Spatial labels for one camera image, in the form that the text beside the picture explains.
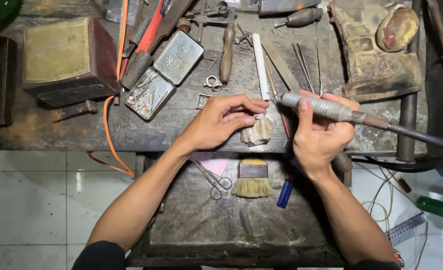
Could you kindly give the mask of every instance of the paintbrush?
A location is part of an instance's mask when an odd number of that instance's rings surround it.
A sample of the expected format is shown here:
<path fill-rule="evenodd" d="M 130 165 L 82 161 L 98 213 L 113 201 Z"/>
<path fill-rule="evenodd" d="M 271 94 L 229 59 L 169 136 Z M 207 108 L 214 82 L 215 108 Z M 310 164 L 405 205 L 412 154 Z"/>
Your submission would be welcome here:
<path fill-rule="evenodd" d="M 238 181 L 231 192 L 239 197 L 258 198 L 273 194 L 268 180 L 268 164 L 261 159 L 244 159 L 238 163 Z"/>

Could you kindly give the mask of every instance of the brush bristles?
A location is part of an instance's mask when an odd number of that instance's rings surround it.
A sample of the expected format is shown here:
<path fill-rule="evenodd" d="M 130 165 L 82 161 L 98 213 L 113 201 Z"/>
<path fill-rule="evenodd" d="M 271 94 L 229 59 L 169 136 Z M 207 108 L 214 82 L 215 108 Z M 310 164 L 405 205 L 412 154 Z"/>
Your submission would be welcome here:
<path fill-rule="evenodd" d="M 273 195 L 273 189 L 268 178 L 238 178 L 231 193 L 239 197 L 258 198 Z"/>

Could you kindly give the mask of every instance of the fingernail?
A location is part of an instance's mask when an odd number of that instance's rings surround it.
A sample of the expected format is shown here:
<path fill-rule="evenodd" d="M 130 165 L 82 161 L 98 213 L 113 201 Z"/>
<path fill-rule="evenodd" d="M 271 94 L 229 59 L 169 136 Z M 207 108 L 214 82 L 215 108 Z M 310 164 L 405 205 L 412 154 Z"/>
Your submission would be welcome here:
<path fill-rule="evenodd" d="M 255 120 L 254 120 L 254 117 L 249 117 L 249 118 L 247 118 L 246 120 L 245 120 L 245 123 L 246 123 L 246 125 L 248 126 L 250 126 L 250 125 L 254 125 L 254 122 L 255 122 Z"/>
<path fill-rule="evenodd" d="M 299 102 L 299 106 L 300 106 L 300 109 L 303 109 L 303 110 L 307 109 L 308 108 L 308 99 L 306 99 L 304 97 L 301 98 L 300 102 Z"/>

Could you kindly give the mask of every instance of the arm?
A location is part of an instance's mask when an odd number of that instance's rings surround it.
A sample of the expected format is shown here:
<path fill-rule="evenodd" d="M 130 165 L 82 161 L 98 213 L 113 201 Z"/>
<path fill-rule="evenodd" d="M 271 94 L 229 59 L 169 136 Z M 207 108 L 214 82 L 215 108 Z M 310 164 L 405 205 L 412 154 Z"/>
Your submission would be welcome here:
<path fill-rule="evenodd" d="M 316 96 L 303 91 L 304 95 Z M 342 97 L 324 94 L 322 99 L 346 104 L 359 110 L 360 105 Z M 293 150 L 308 178 L 320 193 L 326 214 L 341 253 L 351 264 L 365 259 L 398 262 L 391 243 L 369 213 L 338 180 L 330 162 L 354 137 L 354 125 L 313 119 L 308 99 L 298 103 L 300 123 Z"/>
<path fill-rule="evenodd" d="M 253 126 L 253 114 L 266 113 L 268 103 L 246 95 L 211 97 L 160 159 L 105 210 L 86 245 L 117 243 L 128 251 L 146 230 L 171 181 L 196 150 L 212 149 L 237 129 Z"/>

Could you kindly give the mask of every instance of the open tin box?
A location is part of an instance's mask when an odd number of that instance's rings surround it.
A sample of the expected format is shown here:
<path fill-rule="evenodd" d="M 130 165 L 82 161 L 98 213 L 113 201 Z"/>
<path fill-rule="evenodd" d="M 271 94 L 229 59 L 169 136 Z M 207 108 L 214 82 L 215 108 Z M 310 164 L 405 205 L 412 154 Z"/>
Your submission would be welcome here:
<path fill-rule="evenodd" d="M 152 120 L 176 92 L 205 50 L 177 30 L 167 46 L 135 83 L 125 104 L 145 120 Z"/>

